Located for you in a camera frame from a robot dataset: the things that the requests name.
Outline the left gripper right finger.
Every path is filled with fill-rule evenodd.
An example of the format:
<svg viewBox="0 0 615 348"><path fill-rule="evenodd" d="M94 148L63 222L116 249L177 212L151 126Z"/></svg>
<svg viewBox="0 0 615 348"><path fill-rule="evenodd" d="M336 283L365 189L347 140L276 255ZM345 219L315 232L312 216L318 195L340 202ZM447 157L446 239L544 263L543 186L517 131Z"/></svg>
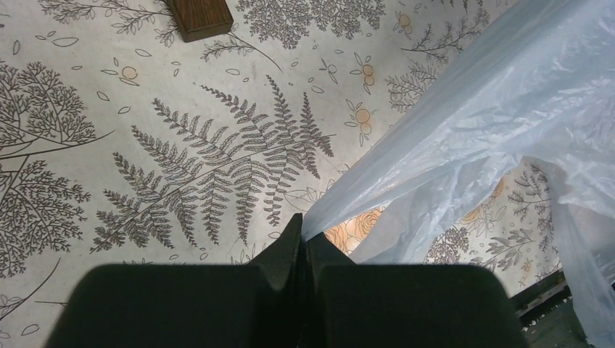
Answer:
<svg viewBox="0 0 615 348"><path fill-rule="evenodd" d="M497 277L472 265L358 265L323 234L306 243L304 347L526 347Z"/></svg>

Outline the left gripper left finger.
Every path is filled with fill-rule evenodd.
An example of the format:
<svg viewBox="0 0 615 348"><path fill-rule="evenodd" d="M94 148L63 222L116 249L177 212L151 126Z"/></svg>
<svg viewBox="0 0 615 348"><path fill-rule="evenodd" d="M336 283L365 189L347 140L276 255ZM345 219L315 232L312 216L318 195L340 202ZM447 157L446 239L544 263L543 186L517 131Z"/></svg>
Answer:
<svg viewBox="0 0 615 348"><path fill-rule="evenodd" d="M244 265L101 265L48 347L296 347L302 215Z"/></svg>

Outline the light blue plastic trash bag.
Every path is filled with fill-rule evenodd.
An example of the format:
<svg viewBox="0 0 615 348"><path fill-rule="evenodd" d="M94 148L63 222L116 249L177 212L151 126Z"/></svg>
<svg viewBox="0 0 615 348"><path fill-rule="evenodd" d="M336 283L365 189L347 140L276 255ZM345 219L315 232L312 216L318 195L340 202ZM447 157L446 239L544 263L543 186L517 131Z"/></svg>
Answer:
<svg viewBox="0 0 615 348"><path fill-rule="evenodd" d="M524 157L550 187L575 313L614 345L614 3L519 1L305 214L312 239L384 212L357 262L417 262Z"/></svg>

